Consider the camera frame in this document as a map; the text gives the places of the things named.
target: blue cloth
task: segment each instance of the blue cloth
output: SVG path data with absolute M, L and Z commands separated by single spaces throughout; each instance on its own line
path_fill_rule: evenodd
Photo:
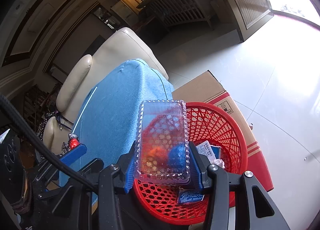
M 172 91 L 161 73 L 141 59 L 119 65 L 93 87 L 82 104 L 76 122 L 87 106 L 75 122 L 74 133 L 86 145 L 87 153 L 70 167 L 78 171 L 94 158 L 101 158 L 105 166 L 116 163 L 136 139 L 141 102 L 172 99 Z M 60 172 L 60 185 L 67 181 L 68 176 Z

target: plastic lid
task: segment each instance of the plastic lid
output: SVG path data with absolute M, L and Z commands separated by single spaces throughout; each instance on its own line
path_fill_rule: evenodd
M 142 182 L 183 185 L 190 179 L 186 103 L 148 100 L 140 105 L 134 177 Z

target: red and brown cardboard box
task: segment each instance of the red and brown cardboard box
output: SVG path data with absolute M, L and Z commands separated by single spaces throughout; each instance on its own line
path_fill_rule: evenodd
M 248 170 L 252 171 L 266 191 L 273 189 L 270 173 L 251 128 L 230 94 L 208 70 L 172 92 L 173 99 L 205 102 L 227 112 L 239 125 L 248 151 Z

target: silver bolt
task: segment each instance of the silver bolt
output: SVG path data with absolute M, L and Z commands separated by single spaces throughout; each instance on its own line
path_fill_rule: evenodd
M 115 170 L 117 170 L 118 168 L 119 168 L 118 164 L 111 164 L 111 165 L 109 166 L 109 169 L 112 170 L 112 171 L 115 171 Z
M 244 175 L 245 175 L 246 177 L 253 177 L 253 172 L 251 172 L 251 171 L 245 171 L 245 172 L 244 172 Z
M 216 171 L 216 170 L 219 169 L 219 166 L 218 166 L 217 164 L 210 164 L 210 165 L 209 165 L 209 168 L 210 168 L 211 170 L 213 170 L 213 171 Z

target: cream leather chair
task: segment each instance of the cream leather chair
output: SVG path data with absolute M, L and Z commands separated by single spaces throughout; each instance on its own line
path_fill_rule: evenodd
M 88 92 L 114 68 L 126 60 L 140 58 L 150 68 L 158 70 L 166 79 L 168 75 L 151 49 L 129 28 L 121 28 L 108 38 L 93 56 L 85 55 L 73 67 L 57 97 L 58 111 L 74 123 Z M 72 128 L 72 124 L 61 119 Z M 53 153 L 62 153 L 63 142 L 68 141 L 69 129 L 59 127 L 55 117 L 47 122 L 43 142 Z

